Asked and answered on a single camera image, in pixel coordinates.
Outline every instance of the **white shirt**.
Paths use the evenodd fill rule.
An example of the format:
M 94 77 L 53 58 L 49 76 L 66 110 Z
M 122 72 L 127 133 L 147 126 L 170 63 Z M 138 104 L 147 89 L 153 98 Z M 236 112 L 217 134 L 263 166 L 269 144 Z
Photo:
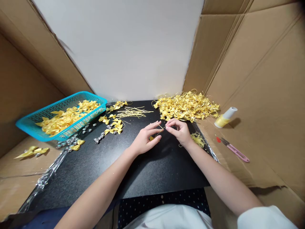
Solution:
M 238 229 L 297 229 L 276 207 L 256 207 L 242 213 Z M 213 229 L 211 218 L 186 205 L 161 205 L 134 219 L 124 229 L 202 228 Z

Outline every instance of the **hand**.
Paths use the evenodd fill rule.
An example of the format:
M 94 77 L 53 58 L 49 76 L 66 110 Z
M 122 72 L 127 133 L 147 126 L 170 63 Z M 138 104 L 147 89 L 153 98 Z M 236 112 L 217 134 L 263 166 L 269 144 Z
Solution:
M 165 126 L 165 129 L 174 135 L 183 147 L 194 142 L 185 122 L 181 122 L 178 119 L 171 119 L 165 124 Z
M 153 134 L 160 133 L 163 129 L 155 129 L 161 121 L 156 121 L 154 123 L 149 124 L 144 129 L 141 129 L 136 139 L 133 141 L 131 146 L 129 147 L 132 152 L 136 155 L 146 153 L 152 147 L 154 147 L 161 139 L 161 136 L 158 135 L 152 141 L 149 140 L 149 137 Z

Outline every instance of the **pink handle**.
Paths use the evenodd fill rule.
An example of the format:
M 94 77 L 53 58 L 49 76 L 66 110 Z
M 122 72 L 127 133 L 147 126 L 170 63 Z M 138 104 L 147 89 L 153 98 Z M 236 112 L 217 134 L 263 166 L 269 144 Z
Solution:
M 247 158 L 245 155 L 243 155 L 238 149 L 236 149 L 231 144 L 227 145 L 227 147 L 235 153 L 240 159 L 242 159 L 244 162 L 250 162 L 249 158 Z

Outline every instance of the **white wall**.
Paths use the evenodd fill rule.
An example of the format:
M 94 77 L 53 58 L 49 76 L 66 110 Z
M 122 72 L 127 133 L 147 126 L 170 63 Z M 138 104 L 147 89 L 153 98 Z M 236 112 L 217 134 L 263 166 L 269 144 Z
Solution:
M 107 100 L 181 92 L 203 0 L 34 0 Z

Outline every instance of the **white spool cap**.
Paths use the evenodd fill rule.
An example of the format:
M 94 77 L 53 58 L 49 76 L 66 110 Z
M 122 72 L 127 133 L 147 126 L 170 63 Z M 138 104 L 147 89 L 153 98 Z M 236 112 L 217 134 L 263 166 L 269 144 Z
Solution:
M 237 111 L 237 108 L 235 107 L 230 107 L 223 115 L 222 117 L 225 119 L 230 119 L 234 113 Z

